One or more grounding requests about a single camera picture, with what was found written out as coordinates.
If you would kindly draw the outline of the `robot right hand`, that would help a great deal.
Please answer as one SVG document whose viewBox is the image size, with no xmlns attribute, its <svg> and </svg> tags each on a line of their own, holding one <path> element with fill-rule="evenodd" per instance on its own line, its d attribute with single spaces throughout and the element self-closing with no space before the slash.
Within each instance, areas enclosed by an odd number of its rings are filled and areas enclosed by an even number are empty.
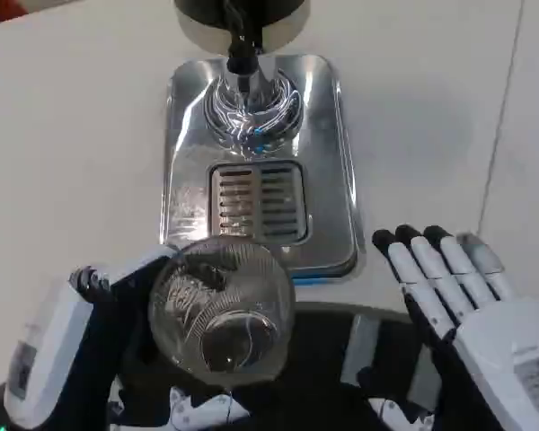
<svg viewBox="0 0 539 431">
<path fill-rule="evenodd" d="M 432 410 L 379 394 L 385 430 L 539 430 L 539 300 L 518 295 L 473 233 L 438 225 L 379 229 L 372 242 L 401 288 L 441 380 Z"/>
</svg>

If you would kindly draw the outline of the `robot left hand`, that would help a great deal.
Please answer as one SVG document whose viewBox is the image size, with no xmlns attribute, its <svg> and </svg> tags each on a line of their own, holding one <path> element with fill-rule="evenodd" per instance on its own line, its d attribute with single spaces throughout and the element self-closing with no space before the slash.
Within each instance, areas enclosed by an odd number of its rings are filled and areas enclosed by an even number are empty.
<svg viewBox="0 0 539 431">
<path fill-rule="evenodd" d="M 136 395 L 120 378 L 154 281 L 178 249 L 160 245 L 105 272 L 54 286 L 14 350 L 4 387 L 9 430 L 215 430 L 249 411 L 230 395 L 196 402 L 176 386 Z"/>
</svg>

